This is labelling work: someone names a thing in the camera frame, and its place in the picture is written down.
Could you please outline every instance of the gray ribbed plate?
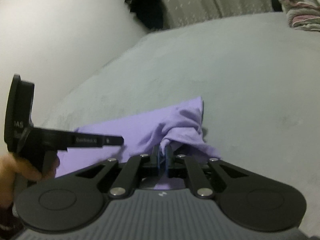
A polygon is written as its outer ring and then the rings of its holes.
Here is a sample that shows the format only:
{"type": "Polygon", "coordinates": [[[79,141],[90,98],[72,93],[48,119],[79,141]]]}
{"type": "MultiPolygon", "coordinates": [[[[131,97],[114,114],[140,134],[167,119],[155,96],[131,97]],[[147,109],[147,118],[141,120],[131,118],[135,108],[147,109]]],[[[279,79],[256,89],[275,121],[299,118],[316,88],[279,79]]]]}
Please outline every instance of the gray ribbed plate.
{"type": "Polygon", "coordinates": [[[229,220],[211,200],[189,189],[141,190],[112,201],[91,225],[61,235],[26,230],[17,240],[305,240],[297,228],[278,233],[248,230],[229,220]]]}

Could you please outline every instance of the black handheld tool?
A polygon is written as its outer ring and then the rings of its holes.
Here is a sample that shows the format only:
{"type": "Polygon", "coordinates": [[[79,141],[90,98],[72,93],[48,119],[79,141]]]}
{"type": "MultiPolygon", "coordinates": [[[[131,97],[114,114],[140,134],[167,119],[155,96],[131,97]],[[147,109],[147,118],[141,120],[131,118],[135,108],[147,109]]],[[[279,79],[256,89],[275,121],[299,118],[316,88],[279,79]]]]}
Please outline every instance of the black handheld tool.
{"type": "MultiPolygon", "coordinates": [[[[28,159],[40,172],[46,173],[57,157],[57,151],[70,147],[121,146],[121,136],[105,136],[34,127],[31,121],[35,85],[14,75],[10,87],[4,123],[4,141],[8,151],[28,159]]],[[[19,174],[15,180],[14,198],[30,186],[19,174]]]]}

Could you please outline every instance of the rubber grip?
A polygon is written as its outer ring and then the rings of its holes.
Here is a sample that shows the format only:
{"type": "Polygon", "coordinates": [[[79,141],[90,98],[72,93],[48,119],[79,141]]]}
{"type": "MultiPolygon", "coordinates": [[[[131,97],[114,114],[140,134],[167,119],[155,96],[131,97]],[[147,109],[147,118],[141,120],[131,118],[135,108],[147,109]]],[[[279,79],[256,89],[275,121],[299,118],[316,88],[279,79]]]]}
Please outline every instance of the rubber grip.
{"type": "MultiPolygon", "coordinates": [[[[42,174],[45,175],[48,171],[50,171],[53,162],[57,158],[57,152],[56,151],[47,151],[44,155],[44,161],[42,165],[42,174]]],[[[16,201],[17,197],[20,195],[20,193],[25,190],[28,185],[30,185],[29,181],[23,177],[21,174],[17,173],[15,180],[14,180],[14,190],[13,190],[13,202],[16,201]]],[[[15,209],[15,205],[12,208],[13,214],[17,216],[17,211],[15,209]]]]}

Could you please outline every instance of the white wall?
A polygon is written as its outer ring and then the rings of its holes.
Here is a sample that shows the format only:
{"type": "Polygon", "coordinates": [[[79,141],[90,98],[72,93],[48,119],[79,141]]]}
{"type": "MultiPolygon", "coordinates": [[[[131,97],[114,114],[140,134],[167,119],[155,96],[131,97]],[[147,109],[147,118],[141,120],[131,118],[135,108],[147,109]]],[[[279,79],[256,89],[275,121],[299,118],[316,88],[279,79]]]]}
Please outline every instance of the white wall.
{"type": "Polygon", "coordinates": [[[35,83],[32,119],[40,125],[60,99],[145,33],[124,0],[0,0],[0,153],[14,73],[35,83]]]}

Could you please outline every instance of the round pad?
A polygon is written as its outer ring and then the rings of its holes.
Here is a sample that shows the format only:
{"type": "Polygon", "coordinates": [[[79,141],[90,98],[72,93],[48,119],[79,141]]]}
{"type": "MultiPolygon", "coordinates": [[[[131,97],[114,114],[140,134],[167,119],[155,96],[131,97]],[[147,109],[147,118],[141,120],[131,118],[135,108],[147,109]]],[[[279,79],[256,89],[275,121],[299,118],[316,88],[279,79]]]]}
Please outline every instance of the round pad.
{"type": "Polygon", "coordinates": [[[64,210],[77,200],[76,194],[65,189],[49,190],[41,195],[39,203],[48,210],[64,210]]]}
{"type": "Polygon", "coordinates": [[[41,182],[24,190],[16,201],[22,221],[43,233],[66,232],[89,224],[104,206],[104,199],[89,179],[72,177],[41,182]]]}
{"type": "Polygon", "coordinates": [[[238,178],[221,194],[221,210],[237,224],[263,232],[298,226],[306,200],[295,188],[276,181],[238,178]]]}

